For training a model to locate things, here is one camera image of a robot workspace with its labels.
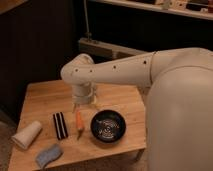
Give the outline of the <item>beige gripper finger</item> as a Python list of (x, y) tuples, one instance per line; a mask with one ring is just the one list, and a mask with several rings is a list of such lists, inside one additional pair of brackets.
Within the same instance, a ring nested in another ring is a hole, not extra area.
[(94, 102), (93, 105), (94, 105), (96, 110), (100, 110), (100, 107), (99, 107), (99, 105), (96, 102)]
[(77, 104), (73, 104), (73, 109), (72, 109), (72, 112), (73, 112), (73, 113), (75, 113), (76, 108), (77, 108)]

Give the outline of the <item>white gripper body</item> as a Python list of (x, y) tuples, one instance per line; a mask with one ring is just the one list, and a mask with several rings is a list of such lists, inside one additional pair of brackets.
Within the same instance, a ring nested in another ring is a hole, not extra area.
[(94, 101), (96, 86), (93, 83), (72, 86), (73, 102), (78, 105), (90, 104)]

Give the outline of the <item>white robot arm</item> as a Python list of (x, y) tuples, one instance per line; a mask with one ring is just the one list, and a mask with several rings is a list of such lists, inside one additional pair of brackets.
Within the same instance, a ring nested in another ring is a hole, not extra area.
[(146, 89), (149, 171), (213, 171), (213, 51), (163, 50), (99, 64), (80, 54), (61, 78), (79, 104), (93, 99), (96, 83)]

